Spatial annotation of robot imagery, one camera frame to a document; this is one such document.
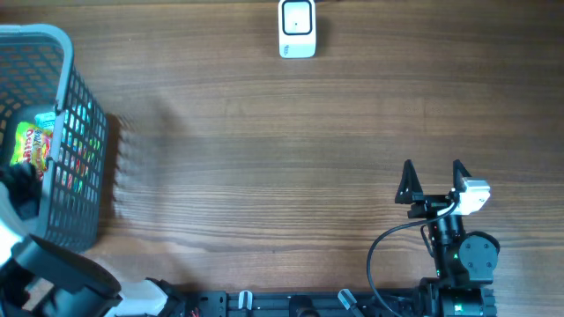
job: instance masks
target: wooden table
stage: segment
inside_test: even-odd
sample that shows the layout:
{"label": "wooden table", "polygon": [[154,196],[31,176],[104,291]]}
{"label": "wooden table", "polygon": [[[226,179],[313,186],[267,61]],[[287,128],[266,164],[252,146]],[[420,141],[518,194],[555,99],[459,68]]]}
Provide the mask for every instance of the wooden table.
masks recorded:
{"label": "wooden table", "polygon": [[[492,198],[466,229],[502,245],[500,316],[564,309],[561,4],[321,3],[315,58],[278,56],[276,4],[3,10],[45,22],[112,122],[100,241],[118,277],[206,290],[366,290],[367,249],[461,159]],[[434,275],[417,229],[375,254],[379,286]]]}

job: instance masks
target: snack bag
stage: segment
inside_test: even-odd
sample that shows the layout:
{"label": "snack bag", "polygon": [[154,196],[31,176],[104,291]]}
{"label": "snack bag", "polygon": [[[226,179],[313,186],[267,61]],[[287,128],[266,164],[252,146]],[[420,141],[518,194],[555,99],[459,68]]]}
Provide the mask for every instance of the snack bag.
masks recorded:
{"label": "snack bag", "polygon": [[38,179],[43,180],[43,173],[47,171],[46,159],[51,150],[52,137],[51,131],[21,122],[16,129],[16,146],[10,165],[29,162],[35,166]]}

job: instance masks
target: white device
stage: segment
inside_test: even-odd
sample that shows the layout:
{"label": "white device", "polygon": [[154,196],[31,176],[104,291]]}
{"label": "white device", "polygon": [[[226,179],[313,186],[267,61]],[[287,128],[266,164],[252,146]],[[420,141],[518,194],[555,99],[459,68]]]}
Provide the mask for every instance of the white device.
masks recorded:
{"label": "white device", "polygon": [[136,283],[120,283],[122,301],[112,307],[105,317],[157,316],[167,303],[168,295],[149,280]]}
{"label": "white device", "polygon": [[[463,177],[462,182],[464,191],[460,193],[460,201],[451,215],[468,216],[480,210],[490,197],[490,185],[486,180],[476,177]],[[452,208],[452,205],[438,211],[437,216],[449,211],[450,208]]]}
{"label": "white device", "polygon": [[284,58],[307,58],[315,54],[315,2],[280,0],[278,3],[278,49]]}

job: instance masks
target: white object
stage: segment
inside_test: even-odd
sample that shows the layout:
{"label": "white object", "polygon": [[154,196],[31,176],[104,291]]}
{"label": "white object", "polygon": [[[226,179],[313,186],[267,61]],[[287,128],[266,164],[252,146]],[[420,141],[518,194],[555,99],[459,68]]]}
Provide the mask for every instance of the white object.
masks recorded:
{"label": "white object", "polygon": [[251,291],[241,291],[239,293],[239,305],[238,305],[239,309],[247,309],[247,310],[252,310],[253,309],[253,293]]}
{"label": "white object", "polygon": [[27,229],[10,203],[8,188],[0,183],[0,268],[11,258],[11,247],[21,242]]}
{"label": "white object", "polygon": [[121,283],[122,301],[106,313],[114,316],[158,316],[165,307],[168,296],[155,283],[144,280],[136,283]]}
{"label": "white object", "polygon": [[[480,210],[490,197],[490,185],[486,180],[464,177],[463,188],[464,192],[460,193],[460,202],[451,215],[468,216],[472,212]],[[452,208],[452,205],[437,212],[437,215],[442,215],[449,211],[450,208]]]}
{"label": "white object", "polygon": [[315,2],[280,0],[278,3],[278,49],[284,58],[307,58],[315,54]]}

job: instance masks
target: gray plastic basket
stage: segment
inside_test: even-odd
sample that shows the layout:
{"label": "gray plastic basket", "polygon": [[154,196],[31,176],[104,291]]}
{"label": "gray plastic basket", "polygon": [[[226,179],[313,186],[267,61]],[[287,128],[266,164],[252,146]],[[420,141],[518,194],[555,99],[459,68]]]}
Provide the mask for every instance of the gray plastic basket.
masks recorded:
{"label": "gray plastic basket", "polygon": [[27,224],[80,252],[96,238],[108,123],[73,58],[71,39],[55,26],[0,26],[0,163],[10,163],[20,122],[55,112],[39,216]]}

